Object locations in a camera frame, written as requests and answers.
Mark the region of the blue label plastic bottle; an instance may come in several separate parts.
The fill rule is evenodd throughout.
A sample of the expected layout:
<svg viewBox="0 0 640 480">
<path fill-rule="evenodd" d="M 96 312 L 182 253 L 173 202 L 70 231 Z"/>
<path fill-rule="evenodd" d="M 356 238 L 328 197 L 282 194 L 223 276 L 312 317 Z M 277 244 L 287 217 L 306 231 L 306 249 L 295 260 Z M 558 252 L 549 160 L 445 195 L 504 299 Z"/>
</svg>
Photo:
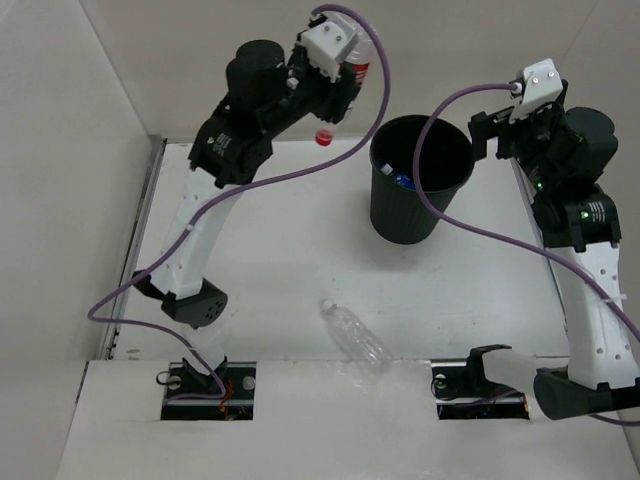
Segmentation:
<svg viewBox="0 0 640 480">
<path fill-rule="evenodd" d="M 399 170 L 394 170 L 391 165 L 384 164 L 380 167 L 381 173 L 392 180 L 396 185 L 408 190 L 415 190 L 415 184 L 413 180 L 405 173 Z"/>
</svg>

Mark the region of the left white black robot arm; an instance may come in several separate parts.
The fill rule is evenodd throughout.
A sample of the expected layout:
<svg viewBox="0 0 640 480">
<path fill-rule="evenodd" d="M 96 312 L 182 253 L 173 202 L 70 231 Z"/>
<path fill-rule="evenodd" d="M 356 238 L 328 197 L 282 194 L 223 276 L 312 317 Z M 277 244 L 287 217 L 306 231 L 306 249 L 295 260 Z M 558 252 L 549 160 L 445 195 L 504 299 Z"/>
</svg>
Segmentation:
<svg viewBox="0 0 640 480">
<path fill-rule="evenodd" d="M 305 116 L 323 123 L 323 142 L 348 114 L 366 64 L 357 59 L 365 34 L 329 22 L 298 35 L 291 53 L 271 40 L 252 40 L 227 64 L 227 93 L 200 127 L 188 156 L 189 171 L 179 208 L 149 273 L 137 272 L 136 289 L 160 302 L 180 338 L 200 364 L 190 386 L 206 399 L 224 387 L 219 369 L 226 356 L 215 323 L 228 296 L 205 277 L 222 227 L 258 169 L 272 156 L 273 141 Z"/>
</svg>

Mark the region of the black ribbed plastic bin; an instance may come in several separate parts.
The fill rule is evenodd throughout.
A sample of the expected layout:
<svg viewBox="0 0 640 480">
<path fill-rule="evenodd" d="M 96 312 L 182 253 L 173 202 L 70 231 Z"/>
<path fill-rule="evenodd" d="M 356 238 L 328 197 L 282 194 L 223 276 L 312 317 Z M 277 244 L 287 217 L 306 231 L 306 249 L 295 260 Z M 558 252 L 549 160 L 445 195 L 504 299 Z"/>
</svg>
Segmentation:
<svg viewBox="0 0 640 480">
<path fill-rule="evenodd" d="M 414 151 L 427 120 L 426 115 L 398 117 L 382 125 L 371 140 L 370 220 L 382 238 L 395 244 L 423 241 L 439 221 L 418 197 L 413 176 Z M 402 188 L 384 176 L 380 171 L 384 164 L 407 174 L 415 190 Z M 471 177 L 474 165 L 467 136 L 451 123 L 437 119 L 422 145 L 419 166 L 420 184 L 431 205 L 445 211 Z"/>
</svg>

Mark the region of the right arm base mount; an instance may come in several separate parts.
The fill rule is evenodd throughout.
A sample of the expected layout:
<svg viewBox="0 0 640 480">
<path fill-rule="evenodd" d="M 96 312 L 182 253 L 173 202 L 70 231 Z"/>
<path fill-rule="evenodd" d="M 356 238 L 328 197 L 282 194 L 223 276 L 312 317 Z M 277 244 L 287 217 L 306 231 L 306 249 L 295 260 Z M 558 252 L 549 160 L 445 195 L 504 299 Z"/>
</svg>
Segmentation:
<svg viewBox="0 0 640 480">
<path fill-rule="evenodd" d="M 526 396 L 489 380 L 481 360 L 431 362 L 431 393 L 439 420 L 529 420 Z"/>
</svg>

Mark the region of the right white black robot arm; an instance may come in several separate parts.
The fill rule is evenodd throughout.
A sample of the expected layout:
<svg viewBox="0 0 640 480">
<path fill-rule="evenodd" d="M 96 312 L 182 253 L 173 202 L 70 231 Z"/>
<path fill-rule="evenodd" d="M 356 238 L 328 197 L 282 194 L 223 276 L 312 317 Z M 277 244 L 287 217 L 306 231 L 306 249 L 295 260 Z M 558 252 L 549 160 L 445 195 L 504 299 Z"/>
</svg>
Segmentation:
<svg viewBox="0 0 640 480">
<path fill-rule="evenodd" d="M 531 213 L 560 292 L 569 343 L 564 367 L 540 368 L 535 399 L 552 420 L 636 408 L 639 330 L 621 319 L 620 219 L 598 184 L 618 150 L 613 121 L 588 107 L 565 108 L 566 93 L 514 118 L 514 108 L 478 113 L 468 127 L 472 155 L 513 159 L 533 190 Z"/>
</svg>

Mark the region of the red label plastic bottle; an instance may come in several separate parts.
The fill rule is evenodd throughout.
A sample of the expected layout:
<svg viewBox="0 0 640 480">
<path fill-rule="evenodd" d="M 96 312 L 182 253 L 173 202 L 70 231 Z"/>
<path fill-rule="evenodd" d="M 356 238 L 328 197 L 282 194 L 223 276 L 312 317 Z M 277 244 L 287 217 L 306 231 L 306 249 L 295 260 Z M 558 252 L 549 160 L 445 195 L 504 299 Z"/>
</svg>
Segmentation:
<svg viewBox="0 0 640 480">
<path fill-rule="evenodd" d="M 357 33 L 358 42 L 345 58 L 345 63 L 349 64 L 354 69 L 356 74 L 356 83 L 359 87 L 362 87 L 375 53 L 375 46 L 370 35 L 359 23 L 344 14 L 326 12 L 325 15 L 328 20 L 333 21 L 334 23 L 342 21 L 343 23 L 348 24 Z M 332 143 L 336 132 L 343 127 L 347 119 L 350 117 L 355 102 L 356 99 L 351 101 L 343 119 L 339 123 L 321 123 L 320 128 L 315 133 L 315 141 L 318 145 L 326 147 Z"/>
</svg>

